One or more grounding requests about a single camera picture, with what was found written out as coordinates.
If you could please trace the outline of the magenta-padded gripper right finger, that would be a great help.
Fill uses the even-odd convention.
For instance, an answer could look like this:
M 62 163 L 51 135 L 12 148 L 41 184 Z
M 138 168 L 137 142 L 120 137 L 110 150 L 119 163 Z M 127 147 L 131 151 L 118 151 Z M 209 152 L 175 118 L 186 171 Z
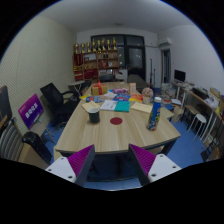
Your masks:
M 133 144 L 129 145 L 128 153 L 142 186 L 180 170 L 180 167 L 164 154 L 154 155 Z

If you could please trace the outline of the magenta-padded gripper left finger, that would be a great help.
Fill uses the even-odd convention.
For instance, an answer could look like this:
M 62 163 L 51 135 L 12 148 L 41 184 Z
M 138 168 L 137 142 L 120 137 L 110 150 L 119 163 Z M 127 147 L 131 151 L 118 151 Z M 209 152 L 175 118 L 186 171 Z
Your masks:
M 46 168 L 46 171 L 76 185 L 83 186 L 94 157 L 95 146 L 90 145 L 69 157 L 59 157 Z

